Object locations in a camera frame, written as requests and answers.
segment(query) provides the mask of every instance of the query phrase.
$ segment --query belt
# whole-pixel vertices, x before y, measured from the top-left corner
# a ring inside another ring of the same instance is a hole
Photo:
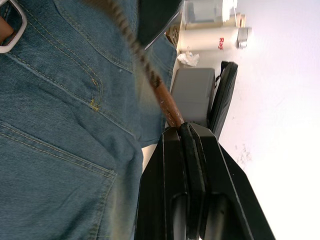
[[[5,19],[0,17],[0,54],[9,52],[21,38],[27,27],[27,18],[15,0],[0,0],[0,7],[6,2],[11,4],[22,18],[22,24],[18,31],[15,31]]]

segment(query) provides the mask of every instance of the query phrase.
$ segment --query white appliance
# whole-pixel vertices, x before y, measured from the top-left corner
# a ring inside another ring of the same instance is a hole
[[[252,36],[251,27],[216,27],[182,30],[179,49],[186,51],[244,49]]]

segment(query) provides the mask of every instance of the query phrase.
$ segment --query jeans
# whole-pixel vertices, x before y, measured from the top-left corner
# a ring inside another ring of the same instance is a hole
[[[128,240],[141,148],[165,119],[119,30],[79,0],[19,0],[28,25],[0,54],[0,239]],[[137,32],[137,3],[120,0]],[[7,3],[1,16],[19,28]],[[170,86],[176,50],[147,56]]]

